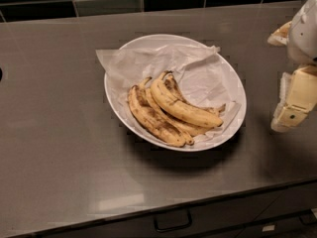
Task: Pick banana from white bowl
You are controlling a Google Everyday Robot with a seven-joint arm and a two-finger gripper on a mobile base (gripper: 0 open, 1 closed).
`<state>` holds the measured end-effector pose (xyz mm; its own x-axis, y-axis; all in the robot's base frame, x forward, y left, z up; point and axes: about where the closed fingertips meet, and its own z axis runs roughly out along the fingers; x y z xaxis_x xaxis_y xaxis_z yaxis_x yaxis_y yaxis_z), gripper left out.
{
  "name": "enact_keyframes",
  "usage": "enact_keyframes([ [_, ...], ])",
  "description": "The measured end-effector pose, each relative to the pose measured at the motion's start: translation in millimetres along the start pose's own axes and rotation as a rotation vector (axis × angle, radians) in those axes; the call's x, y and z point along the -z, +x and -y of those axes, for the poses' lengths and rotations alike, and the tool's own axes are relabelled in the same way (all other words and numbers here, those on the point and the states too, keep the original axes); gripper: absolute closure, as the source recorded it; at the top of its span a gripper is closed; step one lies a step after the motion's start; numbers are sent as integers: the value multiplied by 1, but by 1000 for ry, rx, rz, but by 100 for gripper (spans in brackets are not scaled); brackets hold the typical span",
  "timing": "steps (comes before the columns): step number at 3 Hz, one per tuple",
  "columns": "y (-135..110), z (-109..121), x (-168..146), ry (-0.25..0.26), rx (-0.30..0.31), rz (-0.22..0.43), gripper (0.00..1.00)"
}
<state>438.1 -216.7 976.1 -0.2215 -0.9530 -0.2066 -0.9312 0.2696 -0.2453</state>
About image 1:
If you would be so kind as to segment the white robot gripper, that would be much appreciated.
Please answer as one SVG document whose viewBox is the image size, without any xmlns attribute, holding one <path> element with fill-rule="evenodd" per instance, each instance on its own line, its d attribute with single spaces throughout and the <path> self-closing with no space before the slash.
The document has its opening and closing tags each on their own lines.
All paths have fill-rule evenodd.
<svg viewBox="0 0 317 238">
<path fill-rule="evenodd" d="M 317 64 L 317 0 L 307 0 L 287 22 L 267 39 L 272 46 L 287 45 L 289 57 L 297 63 Z M 279 103 L 271 129 L 287 132 L 300 125 L 317 105 L 317 67 L 302 65 L 280 80 Z"/>
</svg>

